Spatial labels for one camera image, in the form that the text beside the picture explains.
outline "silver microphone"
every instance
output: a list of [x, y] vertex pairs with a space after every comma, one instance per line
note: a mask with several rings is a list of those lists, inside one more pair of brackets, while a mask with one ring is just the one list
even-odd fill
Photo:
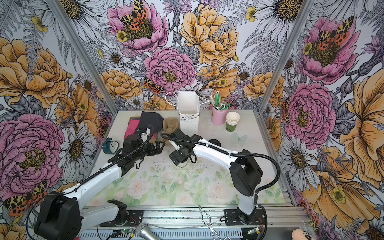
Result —
[[156, 235], [153, 234], [153, 232], [151, 232], [149, 229], [149, 224], [146, 222], [142, 222], [137, 225], [136, 233], [145, 240], [160, 240], [158, 237], [156, 237]]

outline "orange spotted butterfly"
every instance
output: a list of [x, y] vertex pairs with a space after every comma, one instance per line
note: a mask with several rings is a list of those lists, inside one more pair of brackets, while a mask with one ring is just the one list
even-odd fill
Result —
[[281, 120], [289, 124], [289, 116], [288, 116], [288, 107], [289, 107], [289, 99], [286, 99], [281, 102], [281, 107], [283, 110], [281, 111]]
[[149, 88], [149, 90], [153, 93], [162, 93], [165, 88], [163, 88], [162, 86], [156, 86], [151, 79], [149, 79], [148, 77], [145, 77], [145, 80], [144, 80], [144, 83], [143, 83], [143, 86], [145, 88]]
[[144, 20], [148, 19], [148, 9], [144, 7], [142, 0], [135, 0], [133, 6], [134, 11], [132, 11], [131, 15], [121, 17], [120, 21], [126, 27], [130, 27], [132, 30], [138, 30], [140, 28], [140, 24], [142, 24]]
[[332, 32], [319, 32], [319, 49], [321, 51], [324, 51], [328, 47], [332, 48], [335, 44], [341, 45], [342, 43], [344, 43], [349, 37], [349, 30], [353, 24], [354, 18], [354, 16], [350, 16], [339, 26], [337, 30], [333, 30]]
[[23, 196], [14, 196], [4, 201], [4, 206], [10, 210], [11, 217], [20, 216], [26, 208], [32, 208], [35, 204], [39, 203], [43, 197], [47, 195], [46, 192], [47, 182], [39, 183], [32, 192]]

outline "alarm clock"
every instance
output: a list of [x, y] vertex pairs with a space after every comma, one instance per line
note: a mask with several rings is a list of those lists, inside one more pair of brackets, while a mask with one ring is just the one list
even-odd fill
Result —
[[113, 141], [112, 138], [107, 138], [103, 142], [103, 146], [101, 147], [105, 154], [115, 154], [119, 149], [119, 143], [117, 141]]

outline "pink container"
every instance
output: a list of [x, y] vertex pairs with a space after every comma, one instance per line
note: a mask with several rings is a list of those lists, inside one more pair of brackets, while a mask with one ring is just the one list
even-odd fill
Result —
[[215, 108], [212, 108], [212, 123], [216, 126], [221, 126], [225, 123], [225, 117], [227, 116], [228, 109], [219, 111]]

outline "pink peony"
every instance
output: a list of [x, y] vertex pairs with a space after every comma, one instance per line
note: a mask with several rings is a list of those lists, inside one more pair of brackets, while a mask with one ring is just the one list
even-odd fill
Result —
[[291, 96], [285, 131], [305, 142], [310, 150], [321, 147], [333, 131], [336, 113], [332, 109], [332, 96], [320, 83], [300, 83]]
[[117, 42], [123, 44], [124, 48], [131, 54], [142, 54], [143, 52], [153, 51], [159, 46], [164, 46], [168, 40], [168, 22], [166, 17], [161, 18], [153, 4], [148, 5], [143, 0], [144, 8], [148, 9], [148, 19], [144, 20], [138, 30], [124, 27], [121, 17], [132, 15], [134, 4], [131, 6], [123, 5], [122, 8], [107, 9], [108, 24], [112, 34], [117, 35]]
[[0, 197], [31, 192], [46, 181], [52, 187], [61, 176], [58, 168], [64, 134], [52, 121], [37, 114], [0, 123]]
[[304, 39], [304, 49], [301, 59], [298, 60], [298, 67], [304, 76], [309, 76], [313, 81], [322, 81], [325, 85], [334, 83], [343, 74], [352, 67], [358, 54], [353, 54], [356, 49], [355, 43], [358, 40], [360, 31], [356, 29], [356, 18], [353, 18], [349, 36], [346, 40], [336, 45], [330, 43], [325, 50], [320, 50], [319, 33], [321, 31], [332, 32], [339, 28], [343, 22], [332, 22], [323, 17], [315, 23], [309, 32], [309, 36]]
[[188, 55], [173, 48], [157, 49], [152, 57], [144, 60], [147, 77], [165, 92], [179, 90], [195, 81], [195, 68]]

